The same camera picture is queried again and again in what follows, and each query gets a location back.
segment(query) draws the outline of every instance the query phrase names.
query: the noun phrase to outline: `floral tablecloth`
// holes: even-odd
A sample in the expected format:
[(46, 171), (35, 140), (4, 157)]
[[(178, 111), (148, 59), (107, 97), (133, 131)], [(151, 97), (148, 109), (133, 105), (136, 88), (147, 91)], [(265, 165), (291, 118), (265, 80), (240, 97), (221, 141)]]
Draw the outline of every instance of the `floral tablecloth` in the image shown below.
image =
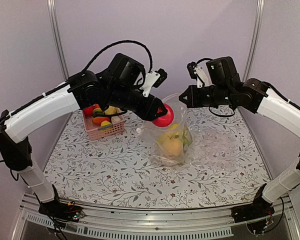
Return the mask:
[[(217, 207), (251, 202), (269, 181), (239, 112), (220, 118), (207, 108), (189, 110), (188, 125), (203, 139), (195, 147), (206, 155), (202, 164), (174, 167), (151, 161), (151, 146), (136, 133), (143, 121), (131, 112), (124, 117), (123, 133), (90, 141), (81, 112), (72, 115), (44, 169), (62, 198), (137, 208)], [(215, 159), (231, 168), (209, 164)]]

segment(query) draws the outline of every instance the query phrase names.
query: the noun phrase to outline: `white arm segment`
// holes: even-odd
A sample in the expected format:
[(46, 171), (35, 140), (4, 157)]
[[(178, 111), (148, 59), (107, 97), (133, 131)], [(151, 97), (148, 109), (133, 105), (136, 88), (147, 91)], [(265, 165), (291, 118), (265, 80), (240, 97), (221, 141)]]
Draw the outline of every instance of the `white arm segment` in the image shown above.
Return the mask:
[(275, 91), (268, 89), (257, 113), (272, 119), (300, 138), (300, 110), (287, 103)]
[[(300, 110), (284, 101), (275, 91), (268, 89), (257, 110), (258, 114), (272, 119), (300, 138)], [(262, 191), (262, 198), (268, 203), (275, 202), (300, 184), (300, 170), (296, 168), (299, 159), (274, 180), (268, 182)]]
[(79, 110), (74, 95), (67, 92), (69, 88), (61, 88), (9, 118), (4, 123), (6, 134), (17, 144), (52, 120)]
[[(40, 99), (5, 121), (6, 134), (17, 144), (29, 134), (62, 115), (79, 110), (79, 105), (72, 93), (68, 93), (69, 85)], [(32, 166), (28, 166), (18, 174), (32, 189), (42, 203), (55, 198), (54, 189), (31, 156)]]
[(298, 162), (299, 159), (266, 184), (262, 191), (264, 200), (271, 204), (300, 184), (300, 170), (296, 169)]

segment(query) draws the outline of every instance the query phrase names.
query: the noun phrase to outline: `pink plastic basket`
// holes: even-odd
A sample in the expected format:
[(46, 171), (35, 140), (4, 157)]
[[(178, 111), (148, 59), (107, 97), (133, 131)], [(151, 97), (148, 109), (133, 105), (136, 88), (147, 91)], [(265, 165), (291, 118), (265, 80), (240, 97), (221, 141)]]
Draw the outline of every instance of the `pink plastic basket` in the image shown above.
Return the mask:
[(83, 122), (84, 122), (84, 129), (88, 133), (90, 140), (100, 139), (105, 136), (110, 136), (113, 134), (121, 133), (125, 130), (124, 118), (122, 116), (119, 116), (119, 118), (121, 118), (121, 121), (113, 124), (112, 128), (110, 128), (110, 129), (108, 129), (109, 126), (104, 126), (104, 127), (95, 126), (92, 123), (92, 119), (93, 119), (92, 116), (86, 117), (84, 115), (84, 113), (82, 113), (82, 117), (83, 117)]

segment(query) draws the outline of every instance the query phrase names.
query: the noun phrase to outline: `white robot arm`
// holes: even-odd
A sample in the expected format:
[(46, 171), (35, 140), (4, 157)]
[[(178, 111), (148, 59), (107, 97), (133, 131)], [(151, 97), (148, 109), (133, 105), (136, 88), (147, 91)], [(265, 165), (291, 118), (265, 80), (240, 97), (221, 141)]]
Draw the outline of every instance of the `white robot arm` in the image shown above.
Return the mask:
[[(200, 87), (190, 85), (179, 96), (188, 108), (218, 108), (228, 105), (235, 110), (242, 106), (254, 114), (269, 118), (300, 138), (300, 107), (282, 96), (271, 84), (250, 78), (241, 82), (231, 57), (209, 60), (207, 69), (212, 85)], [(192, 79), (197, 78), (195, 62), (189, 63), (188, 71)], [(261, 186), (253, 203), (234, 207), (232, 216), (236, 222), (248, 221), (274, 213), (272, 203), (300, 184), (299, 160), (282, 172), (274, 180)]]
[(1, 114), (0, 153), (7, 167), (16, 171), (34, 191), (40, 202), (40, 213), (75, 222), (84, 216), (80, 206), (59, 201), (55, 187), (46, 180), (32, 156), (28, 135), (60, 116), (93, 104), (99, 104), (102, 109), (108, 105), (118, 107), (123, 113), (130, 110), (146, 121), (165, 115), (167, 109), (150, 90), (157, 88), (167, 74), (163, 69), (149, 72), (139, 85), (143, 89), (139, 89), (134, 83), (142, 68), (137, 61), (118, 53), (104, 71), (75, 74), (17, 110), (5, 110)]

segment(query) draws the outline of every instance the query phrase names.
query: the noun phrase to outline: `red ball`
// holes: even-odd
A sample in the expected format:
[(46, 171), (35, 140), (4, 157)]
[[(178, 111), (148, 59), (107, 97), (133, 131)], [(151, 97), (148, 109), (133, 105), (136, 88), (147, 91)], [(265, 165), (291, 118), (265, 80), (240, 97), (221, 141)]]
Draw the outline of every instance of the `red ball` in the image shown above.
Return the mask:
[(152, 121), (152, 123), (154, 125), (156, 125), (157, 127), (160, 127), (160, 128), (169, 126), (175, 118), (174, 111), (172, 110), (172, 108), (166, 103), (164, 103), (163, 105), (168, 110), (167, 114), (164, 116), (158, 117), (157, 119)]

